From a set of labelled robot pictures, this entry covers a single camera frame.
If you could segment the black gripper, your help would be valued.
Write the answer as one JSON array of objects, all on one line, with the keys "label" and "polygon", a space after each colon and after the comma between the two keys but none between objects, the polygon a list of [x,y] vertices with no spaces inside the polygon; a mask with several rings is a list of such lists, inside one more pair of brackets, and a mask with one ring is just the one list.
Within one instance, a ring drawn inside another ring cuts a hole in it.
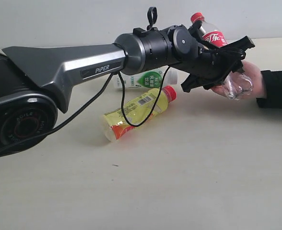
[{"label": "black gripper", "polygon": [[189,74],[181,83],[183,92],[199,87],[209,90],[221,85],[230,72],[244,72],[242,60],[246,58],[246,51],[255,47],[248,36],[218,47],[201,37],[201,26],[201,23],[194,23],[188,29],[199,46],[197,56],[190,62],[183,62],[180,67],[180,70]]}]

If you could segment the open receiving human hand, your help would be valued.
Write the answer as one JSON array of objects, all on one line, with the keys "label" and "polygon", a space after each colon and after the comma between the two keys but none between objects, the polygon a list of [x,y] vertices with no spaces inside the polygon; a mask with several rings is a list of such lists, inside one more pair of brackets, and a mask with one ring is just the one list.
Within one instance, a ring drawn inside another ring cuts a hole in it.
[{"label": "open receiving human hand", "polygon": [[228,99],[266,98],[266,87],[260,69],[247,61],[243,61],[243,73],[230,72],[222,85],[211,90]]}]

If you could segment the black sleeved forearm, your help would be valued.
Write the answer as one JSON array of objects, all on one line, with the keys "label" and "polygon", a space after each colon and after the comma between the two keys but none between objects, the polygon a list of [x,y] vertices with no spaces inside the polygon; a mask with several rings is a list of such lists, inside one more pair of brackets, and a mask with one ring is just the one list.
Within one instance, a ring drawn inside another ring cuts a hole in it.
[{"label": "black sleeved forearm", "polygon": [[256,99],[259,108],[282,109],[282,70],[263,70],[265,96]]}]

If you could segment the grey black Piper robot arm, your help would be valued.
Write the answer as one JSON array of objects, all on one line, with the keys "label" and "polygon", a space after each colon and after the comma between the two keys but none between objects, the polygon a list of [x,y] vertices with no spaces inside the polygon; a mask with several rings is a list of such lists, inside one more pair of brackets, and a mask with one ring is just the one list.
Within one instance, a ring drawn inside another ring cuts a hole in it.
[{"label": "grey black Piper robot arm", "polygon": [[170,66],[187,72],[182,89],[212,86],[241,72],[249,37],[217,47],[200,26],[148,26],[120,35],[114,43],[34,48],[11,46],[0,52],[0,157],[27,150],[58,130],[58,111],[67,112],[72,88],[100,76],[134,75]]}]

